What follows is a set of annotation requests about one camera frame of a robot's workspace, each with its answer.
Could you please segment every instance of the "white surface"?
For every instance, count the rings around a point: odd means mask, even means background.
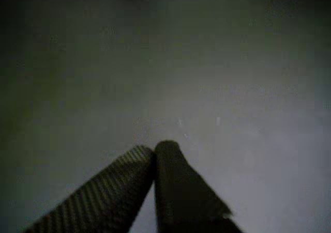
[[[323,17],[266,0],[139,1],[22,0],[0,231],[133,145],[174,139],[244,232],[330,232]],[[156,232],[152,190],[131,232]]]

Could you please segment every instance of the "gray background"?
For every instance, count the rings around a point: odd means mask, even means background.
[[[0,231],[174,139],[244,232],[330,232],[330,21],[302,2],[4,0]]]

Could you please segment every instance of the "carbon fiber strut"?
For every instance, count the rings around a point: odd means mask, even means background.
[[[155,196],[159,233],[239,233],[227,205],[188,164],[173,141],[155,148]]]
[[[136,146],[26,232],[128,232],[155,174],[154,153]]]

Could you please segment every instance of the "carbon fiber weave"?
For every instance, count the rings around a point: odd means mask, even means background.
[[[136,146],[26,232],[127,232],[152,185],[155,156]]]
[[[240,232],[228,219],[230,209],[187,163],[176,142],[159,143],[155,154],[159,233]]]

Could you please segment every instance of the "black tube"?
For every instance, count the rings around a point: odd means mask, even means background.
[[[128,232],[155,173],[154,153],[136,146],[26,232]]]
[[[159,143],[155,154],[159,233],[240,232],[228,218],[230,209],[187,163],[176,142]]]

